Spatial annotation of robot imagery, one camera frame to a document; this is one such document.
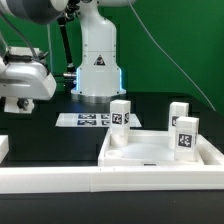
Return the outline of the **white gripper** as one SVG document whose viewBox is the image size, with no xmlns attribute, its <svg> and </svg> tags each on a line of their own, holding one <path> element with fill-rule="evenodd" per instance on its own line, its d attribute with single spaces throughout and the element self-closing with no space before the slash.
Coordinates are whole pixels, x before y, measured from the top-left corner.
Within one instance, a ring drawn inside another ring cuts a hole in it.
<svg viewBox="0 0 224 224">
<path fill-rule="evenodd" d="M 51 73 L 38 62 L 9 63 L 0 69 L 0 96 L 49 100 L 56 90 Z"/>
</svg>

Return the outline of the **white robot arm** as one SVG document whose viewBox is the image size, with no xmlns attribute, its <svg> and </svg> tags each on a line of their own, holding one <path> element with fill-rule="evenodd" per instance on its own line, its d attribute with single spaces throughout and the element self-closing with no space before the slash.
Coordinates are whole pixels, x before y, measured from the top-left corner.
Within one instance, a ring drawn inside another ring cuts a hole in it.
<svg viewBox="0 0 224 224">
<path fill-rule="evenodd" d="M 84 97 L 123 94 L 121 70 L 116 63 L 116 28 L 102 17 L 100 6 L 120 7 L 136 0 L 80 0 L 78 18 L 82 31 L 82 63 L 71 92 Z M 36 24 L 48 24 L 66 11 L 69 0 L 0 0 L 0 16 L 7 14 Z M 33 53 L 24 61 L 7 51 L 0 56 L 0 97 L 49 100 L 56 81 Z"/>
</svg>

